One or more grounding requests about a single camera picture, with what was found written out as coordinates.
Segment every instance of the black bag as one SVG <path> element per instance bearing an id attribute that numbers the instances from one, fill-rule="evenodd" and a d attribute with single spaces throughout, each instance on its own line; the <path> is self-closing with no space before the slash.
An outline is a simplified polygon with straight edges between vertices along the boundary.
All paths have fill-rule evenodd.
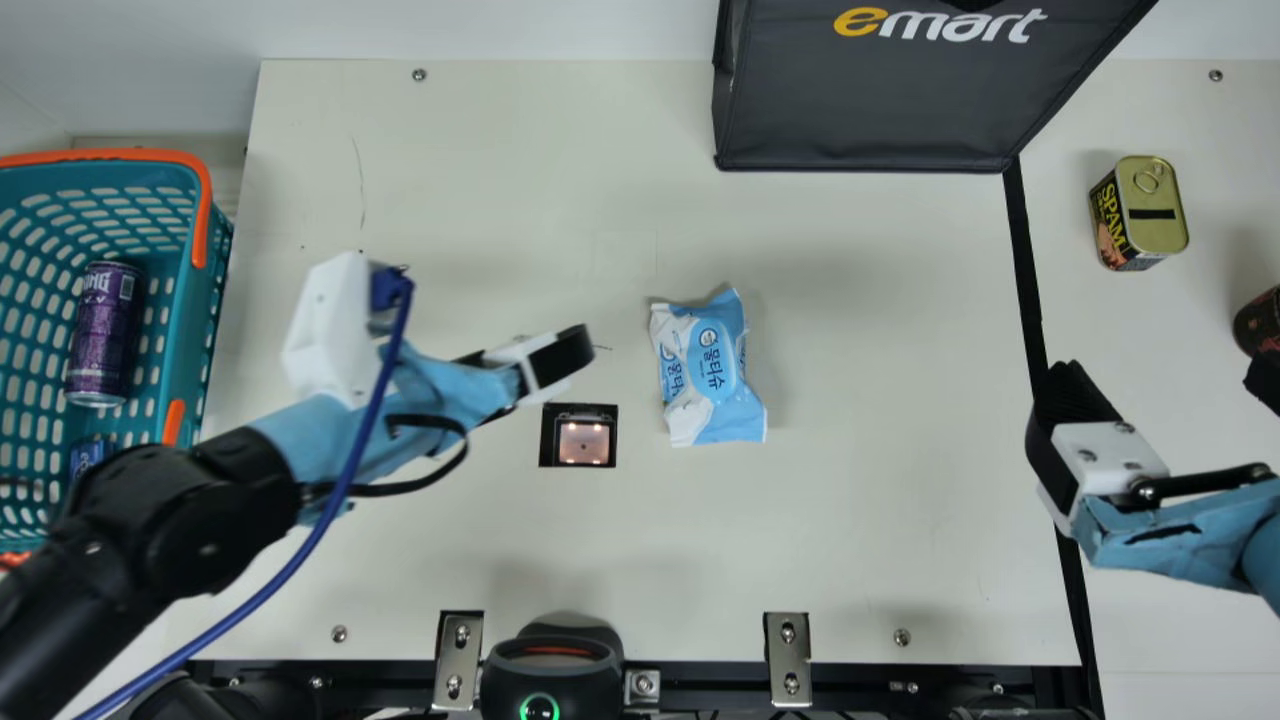
<path id="1" fill-rule="evenodd" d="M 716 164 L 1000 172 L 1155 4 L 721 0 Z"/>

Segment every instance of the white tabletop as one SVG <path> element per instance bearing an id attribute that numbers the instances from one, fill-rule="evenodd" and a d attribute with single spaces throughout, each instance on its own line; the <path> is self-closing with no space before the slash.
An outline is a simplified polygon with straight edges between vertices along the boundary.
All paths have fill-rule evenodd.
<path id="1" fill-rule="evenodd" d="M 1126 154 L 1174 164 L 1190 247 L 1111 273 L 1085 195 Z M 1079 359 L 1175 473 L 1280 468 L 1280 418 L 1240 384 L 1249 360 L 1231 340 L 1235 311 L 1280 283 L 1280 63 L 1108 61 L 1032 142 L 1023 170 L 1050 361 Z M 1261 600 L 1102 570 L 1088 588 L 1105 691 L 1112 674 L 1111 687 L 1165 697 L 1181 716 L 1274 715 L 1280 620 Z M 1185 678 L 1149 682 L 1184 673 L 1193 694 L 1176 693 Z"/>
<path id="2" fill-rule="evenodd" d="M 618 468 L 538 469 L 536 410 L 485 427 L 439 486 L 340 519 L 207 657 L 425 659 L 442 609 L 483 609 L 486 647 L 576 610 L 631 657 L 758 661 L 762 612 L 804 610 L 815 661 L 1078 661 L 1021 450 L 998 177 L 721 173 L 705 63 L 413 67 L 264 63 L 207 432 L 292 400 L 303 274 L 362 249 L 411 266 L 429 354 L 586 322 L 604 347 L 564 398 L 620 405 Z M 648 302 L 724 282 L 768 443 L 672 450 Z"/>

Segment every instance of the wet wipes package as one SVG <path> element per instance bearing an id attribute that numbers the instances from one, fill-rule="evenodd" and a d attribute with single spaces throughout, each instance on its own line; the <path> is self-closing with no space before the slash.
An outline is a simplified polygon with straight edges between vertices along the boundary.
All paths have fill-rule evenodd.
<path id="1" fill-rule="evenodd" d="M 746 384 L 746 315 L 736 290 L 704 307 L 655 302 L 649 337 L 672 447 L 764 442 L 767 413 Z"/>

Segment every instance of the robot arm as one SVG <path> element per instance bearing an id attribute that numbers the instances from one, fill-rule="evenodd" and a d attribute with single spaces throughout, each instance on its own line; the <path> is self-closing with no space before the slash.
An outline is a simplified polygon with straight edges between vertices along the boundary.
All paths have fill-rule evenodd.
<path id="1" fill-rule="evenodd" d="M 307 372 L 291 372 L 303 400 L 189 451 L 142 446 L 95 468 L 47 543 L 0 583 L 0 720 L 52 717 L 169 605 L 220 592 L 324 503 L 365 421 L 375 387 L 369 372 L 378 374 L 379 354 L 388 351 L 375 343 L 387 332 L 380 316 L 397 304 L 387 283 L 407 283 L 402 269 L 353 255 L 308 277 L 308 288 L 317 278 L 332 281 L 335 268 L 347 279 L 346 291 L 325 299 L 342 299 L 340 318 L 308 313 L 303 293 L 294 325 L 298 316 L 314 323 L 301 336 L 291 331 L 291 340 L 302 341 L 285 351 L 306 356 Z M 338 331 L 337 347 L 330 331 Z M 355 487 L 378 495 L 387 486 L 369 483 L 445 452 L 516 405 L 564 389 L 591 359 L 581 325 L 456 363 L 404 346 L 393 359 Z"/>
<path id="2" fill-rule="evenodd" d="M 1036 388 L 1027 457 L 1092 565 L 1257 593 L 1280 614 L 1280 478 L 1266 465 L 1171 477 L 1074 361 Z"/>

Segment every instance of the blue cable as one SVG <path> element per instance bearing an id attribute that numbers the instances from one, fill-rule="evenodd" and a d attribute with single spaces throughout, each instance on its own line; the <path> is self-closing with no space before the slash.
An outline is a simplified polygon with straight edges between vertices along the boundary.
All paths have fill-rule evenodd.
<path id="1" fill-rule="evenodd" d="M 390 382 L 392 370 L 396 368 L 396 359 L 399 357 L 401 341 L 404 338 L 404 327 L 408 324 L 408 307 L 413 299 L 413 283 L 408 278 L 399 274 L 397 274 L 396 278 L 398 281 L 397 290 L 401 305 L 396 313 L 396 320 L 392 324 L 390 338 L 387 341 L 387 352 L 383 356 L 383 366 L 378 372 L 378 382 L 374 384 L 374 395 L 369 401 L 369 407 L 365 410 L 364 416 L 360 419 L 360 429 L 356 432 L 356 442 L 351 446 L 351 455 L 347 456 L 347 464 L 343 466 L 342 474 L 338 477 L 338 482 L 333 486 L 333 492 L 329 495 L 329 501 L 325 502 L 324 512 L 320 514 L 320 520 L 316 521 L 315 528 L 311 529 L 311 534 L 307 536 L 302 547 L 293 553 L 293 557 L 285 562 L 284 568 L 282 568 L 274 578 L 262 585 L 260 591 L 253 593 L 253 597 L 246 600 L 239 607 L 218 621 L 218 624 L 212 628 L 205 630 L 200 637 L 182 646 L 179 650 L 174 651 L 173 655 L 165 657 L 150 670 L 134 678 L 133 682 L 115 691 L 110 696 L 99 701 L 93 707 L 78 715 L 76 720 L 100 720 L 116 706 L 128 702 L 133 698 L 133 696 L 147 689 L 165 675 L 182 667 L 182 665 L 191 660 L 192 656 L 209 647 L 211 642 L 227 634 L 227 632 L 238 625 L 241 620 L 248 618 L 255 610 L 261 607 L 264 602 L 270 600 L 271 596 L 275 594 L 276 591 L 279 591 L 294 573 L 297 573 L 298 568 L 302 566 L 302 562 L 305 562 L 311 555 L 311 551 L 315 550 L 320 538 L 324 537 L 325 530 L 329 529 L 329 524 L 338 516 L 338 511 L 342 510 L 342 506 L 347 500 L 347 491 L 356 479 L 356 471 L 360 469 L 360 459 L 365 455 L 365 446 L 369 445 L 369 437 L 374 432 L 374 423 L 378 420 L 378 413 L 383 405 L 383 395 L 387 392 L 387 384 Z"/>

